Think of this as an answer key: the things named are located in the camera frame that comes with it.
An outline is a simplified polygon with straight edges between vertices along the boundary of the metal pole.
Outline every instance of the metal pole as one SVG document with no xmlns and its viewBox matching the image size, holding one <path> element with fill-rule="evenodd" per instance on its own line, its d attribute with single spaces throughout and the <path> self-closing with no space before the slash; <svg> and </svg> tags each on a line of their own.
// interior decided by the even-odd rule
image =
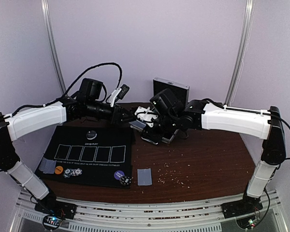
<svg viewBox="0 0 290 232">
<path fill-rule="evenodd" d="M 60 90 L 61 93 L 64 93 L 66 91 L 66 87 L 63 81 L 62 73 L 61 73 L 61 68 L 58 60 L 58 55 L 57 55 L 57 50 L 55 46 L 55 40 L 54 40 L 54 35 L 53 35 L 53 29 L 52 29 L 52 24 L 51 24 L 51 19 L 50 19 L 50 14 L 49 14 L 49 9 L 48 9 L 48 0 L 41 0 L 42 3 L 42 12 L 44 16 L 44 21 L 45 21 L 45 26 L 47 30 L 47 35 L 48 35 L 48 41 L 49 41 L 49 46 L 52 54 L 52 60 L 54 63 L 57 79 L 59 82 Z"/>
<path fill-rule="evenodd" d="M 247 40 L 249 37 L 249 30 L 251 27 L 253 6 L 254 6 L 254 0 L 247 0 L 240 46 L 238 48 L 235 67 L 233 70 L 230 87 L 229 87 L 228 94 L 227 94 L 226 101 L 225 101 L 225 104 L 227 104 L 227 105 L 230 105 L 232 102 L 232 98 L 233 98 L 233 95 L 236 91 L 236 86 L 237 86 L 238 79 L 240 76 L 241 64 L 243 62 L 244 52 L 245 52 Z"/>
</svg>

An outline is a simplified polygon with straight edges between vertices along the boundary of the black play mat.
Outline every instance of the black play mat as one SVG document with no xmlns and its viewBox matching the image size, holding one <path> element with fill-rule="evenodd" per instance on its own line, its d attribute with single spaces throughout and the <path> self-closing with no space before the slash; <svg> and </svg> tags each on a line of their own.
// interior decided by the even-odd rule
<svg viewBox="0 0 290 232">
<path fill-rule="evenodd" d="M 86 134 L 95 131 L 97 137 L 89 140 Z M 134 142 L 131 128 L 86 128 L 57 126 L 44 158 L 56 160 L 63 167 L 61 174 L 43 174 L 40 178 L 69 184 L 129 188 L 115 178 L 117 171 L 131 177 L 131 143 Z M 64 177 L 66 169 L 81 169 L 78 176 Z"/>
</svg>

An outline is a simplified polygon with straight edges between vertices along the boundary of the metal frame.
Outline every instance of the metal frame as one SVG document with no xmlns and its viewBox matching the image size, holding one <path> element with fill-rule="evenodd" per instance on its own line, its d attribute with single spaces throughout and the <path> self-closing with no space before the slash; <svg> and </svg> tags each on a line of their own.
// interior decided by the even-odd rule
<svg viewBox="0 0 290 232">
<path fill-rule="evenodd" d="M 270 191 L 271 206 L 275 212 L 277 224 L 281 232 L 288 232 L 284 211 L 276 191 Z M 85 202 L 58 198 L 58 200 L 77 205 L 74 220 L 66 220 L 62 227 L 67 231 L 121 231 L 121 232 L 170 232 L 198 231 L 197 228 L 211 228 L 222 222 L 235 220 L 224 219 L 220 205 L 226 202 L 240 200 L 242 194 L 209 200 L 160 203 L 160 204 L 113 204 Z M 264 213 L 268 200 L 265 194 L 261 201 Z M 30 202 L 30 194 L 22 191 L 13 212 L 9 232 L 19 231 L 23 218 L 41 223 L 43 214 L 34 211 Z"/>
<path fill-rule="evenodd" d="M 236 87 L 237 87 L 238 80 L 241 74 L 241 68 L 242 68 L 241 64 L 243 62 L 245 48 L 248 44 L 249 32 L 250 32 L 250 27 L 251 27 L 251 22 L 252 22 L 252 12 L 253 12 L 253 7 L 254 7 L 254 1 L 255 0 L 247 0 L 246 2 L 246 11 L 245 11 L 245 17 L 244 17 L 243 28 L 242 28 L 242 36 L 241 36 L 240 45 L 238 48 L 237 58 L 236 58 L 235 67 L 232 74 L 230 87 L 229 87 L 228 94 L 225 101 L 225 104 L 227 105 L 231 105 L 232 98 L 236 92 Z"/>
<path fill-rule="evenodd" d="M 53 29 L 52 29 L 52 24 L 51 24 L 49 9 L 48 9 L 48 0 L 41 0 L 41 4 L 42 4 L 42 12 L 43 12 L 45 26 L 46 26 L 47 35 L 48 35 L 49 46 L 52 53 L 52 60 L 54 63 L 60 90 L 61 90 L 61 93 L 63 94 L 66 91 L 66 87 L 63 81 L 59 59 L 57 55 L 57 50 L 55 46 L 55 39 L 53 35 Z"/>
</svg>

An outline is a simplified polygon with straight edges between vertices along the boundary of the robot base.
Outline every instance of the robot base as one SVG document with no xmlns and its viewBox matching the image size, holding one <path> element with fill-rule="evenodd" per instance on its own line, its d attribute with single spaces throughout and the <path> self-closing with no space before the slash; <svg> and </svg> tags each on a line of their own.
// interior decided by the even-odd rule
<svg viewBox="0 0 290 232">
<path fill-rule="evenodd" d="M 224 218 L 238 217 L 245 214 L 254 213 L 256 210 L 262 210 L 263 206 L 260 201 L 248 202 L 239 200 L 235 202 L 228 202 L 221 205 Z"/>
</svg>

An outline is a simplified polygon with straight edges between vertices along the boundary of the chip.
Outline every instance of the chip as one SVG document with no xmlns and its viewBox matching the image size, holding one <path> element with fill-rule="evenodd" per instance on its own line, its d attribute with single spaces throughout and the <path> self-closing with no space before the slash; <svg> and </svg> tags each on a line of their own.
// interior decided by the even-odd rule
<svg viewBox="0 0 290 232">
<path fill-rule="evenodd" d="M 128 177 L 128 176 L 125 176 L 125 175 L 122 176 L 122 177 L 119 179 L 119 181 L 120 181 L 121 185 L 123 185 L 123 186 L 130 185 L 131 182 L 132 182 L 131 178 Z"/>
<path fill-rule="evenodd" d="M 57 166 L 55 168 L 55 174 L 60 175 L 63 172 L 63 167 Z"/>
</svg>

